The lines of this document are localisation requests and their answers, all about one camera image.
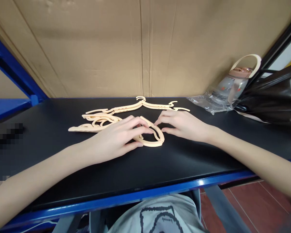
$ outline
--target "hand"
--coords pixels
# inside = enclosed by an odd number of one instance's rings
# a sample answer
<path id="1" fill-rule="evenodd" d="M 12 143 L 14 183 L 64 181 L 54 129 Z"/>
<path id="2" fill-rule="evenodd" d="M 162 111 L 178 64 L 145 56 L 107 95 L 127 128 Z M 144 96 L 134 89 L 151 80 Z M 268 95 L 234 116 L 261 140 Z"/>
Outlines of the hand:
<path id="1" fill-rule="evenodd" d="M 216 129 L 184 111 L 162 111 L 154 125 L 160 123 L 168 123 L 175 127 L 162 128 L 162 132 L 199 142 L 208 142 L 211 132 Z"/>
<path id="2" fill-rule="evenodd" d="M 78 160 L 82 160 L 82 165 L 86 167 L 120 157 L 137 147 L 142 147 L 143 144 L 140 142 L 126 143 L 144 133 L 152 134 L 153 131 L 140 117 L 129 116 L 72 147 L 78 155 Z"/>

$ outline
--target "cardboard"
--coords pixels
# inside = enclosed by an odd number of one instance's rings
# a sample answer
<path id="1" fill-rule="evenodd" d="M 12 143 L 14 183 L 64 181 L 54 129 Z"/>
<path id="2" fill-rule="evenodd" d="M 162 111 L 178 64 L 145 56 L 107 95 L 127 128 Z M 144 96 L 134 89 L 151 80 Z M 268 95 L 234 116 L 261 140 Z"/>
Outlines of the cardboard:
<path id="1" fill-rule="evenodd" d="M 0 70 L 0 99 L 26 99 L 27 96 Z"/>
<path id="2" fill-rule="evenodd" d="M 202 94 L 290 22 L 291 0 L 0 0 L 0 38 L 50 97 Z"/>

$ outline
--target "gray shirt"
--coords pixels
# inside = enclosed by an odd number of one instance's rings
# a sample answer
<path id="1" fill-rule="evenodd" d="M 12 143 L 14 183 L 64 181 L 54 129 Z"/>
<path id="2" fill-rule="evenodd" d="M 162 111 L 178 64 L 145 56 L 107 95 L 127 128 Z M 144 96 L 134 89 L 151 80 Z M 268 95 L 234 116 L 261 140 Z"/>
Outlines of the gray shirt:
<path id="1" fill-rule="evenodd" d="M 195 203 L 187 196 L 173 194 L 145 200 L 127 210 L 109 233 L 204 233 Z"/>

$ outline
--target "red floor tile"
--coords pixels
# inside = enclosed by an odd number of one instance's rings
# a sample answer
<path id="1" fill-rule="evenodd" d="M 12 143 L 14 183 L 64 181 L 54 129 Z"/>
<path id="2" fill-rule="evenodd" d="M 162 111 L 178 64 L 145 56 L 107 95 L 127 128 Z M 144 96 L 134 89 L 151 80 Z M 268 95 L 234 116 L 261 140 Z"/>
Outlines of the red floor tile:
<path id="1" fill-rule="evenodd" d="M 200 195 L 200 202 L 201 202 L 201 215 L 203 216 L 207 230 L 210 231 L 211 233 L 226 232 L 206 194 Z"/>
<path id="2" fill-rule="evenodd" d="M 246 213 L 242 210 L 241 206 L 238 204 L 238 202 L 236 201 L 235 197 L 230 192 L 230 190 L 229 189 L 224 189 L 222 191 L 223 191 L 224 195 L 226 196 L 226 198 L 231 203 L 231 205 L 234 207 L 234 209 L 238 212 L 238 214 L 240 215 L 240 217 L 243 219 L 243 221 L 245 222 L 245 224 L 251 230 L 251 232 L 252 233 L 258 233 L 258 231 L 255 229 L 254 225 L 252 224 L 252 222 L 250 221 L 250 219 L 248 218 L 248 216 L 246 215 Z"/>
<path id="3" fill-rule="evenodd" d="M 276 232 L 286 221 L 288 213 L 260 183 L 232 187 L 230 190 L 259 232 Z"/>
<path id="4" fill-rule="evenodd" d="M 265 181 L 261 181 L 260 184 L 279 202 L 279 204 L 291 214 L 291 204 L 287 200 L 286 196 L 278 191 L 276 188 L 271 186 L 269 183 Z"/>

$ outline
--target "black tabletop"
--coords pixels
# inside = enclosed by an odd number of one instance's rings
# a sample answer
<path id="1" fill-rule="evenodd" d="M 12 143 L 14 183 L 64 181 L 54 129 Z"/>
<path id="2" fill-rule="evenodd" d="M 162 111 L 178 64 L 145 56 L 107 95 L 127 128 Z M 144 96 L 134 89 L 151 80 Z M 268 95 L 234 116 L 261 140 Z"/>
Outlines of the black tabletop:
<path id="1" fill-rule="evenodd" d="M 168 104 L 191 110 L 202 121 L 215 125 L 247 142 L 291 159 L 291 130 L 245 118 L 235 111 L 214 116 L 185 98 L 147 98 L 148 103 Z M 88 123 L 81 117 L 87 111 L 135 104 L 134 98 L 50 99 L 8 120 L 22 123 L 23 134 L 0 152 L 0 174 L 18 173 L 67 146 L 94 134 L 68 132 L 68 128 Z M 144 116 L 155 122 L 160 110 L 141 107 L 118 113 Z M 246 169 L 224 151 L 199 142 L 165 135 L 160 147 L 141 147 L 125 156 L 82 169 L 53 186 L 28 208 L 38 210 L 108 196 L 181 183 L 209 175 Z"/>

